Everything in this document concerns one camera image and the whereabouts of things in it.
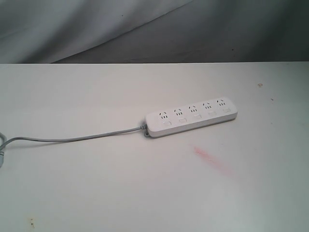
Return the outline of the white five-outlet power strip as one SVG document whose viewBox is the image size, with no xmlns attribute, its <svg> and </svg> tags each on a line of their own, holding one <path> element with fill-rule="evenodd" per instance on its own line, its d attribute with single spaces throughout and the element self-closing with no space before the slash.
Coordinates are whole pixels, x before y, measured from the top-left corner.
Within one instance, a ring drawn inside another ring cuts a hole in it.
<svg viewBox="0 0 309 232">
<path fill-rule="evenodd" d="M 236 119 L 238 110 L 226 97 L 172 107 L 145 116 L 148 135 L 163 137 Z"/>
</svg>

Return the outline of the grey backdrop cloth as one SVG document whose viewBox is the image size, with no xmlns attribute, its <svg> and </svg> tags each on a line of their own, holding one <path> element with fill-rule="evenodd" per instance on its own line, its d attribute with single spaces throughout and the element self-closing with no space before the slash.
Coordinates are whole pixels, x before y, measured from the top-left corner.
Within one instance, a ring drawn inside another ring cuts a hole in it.
<svg viewBox="0 0 309 232">
<path fill-rule="evenodd" d="M 306 0 L 3 0 L 1 63 L 307 61 Z"/>
</svg>

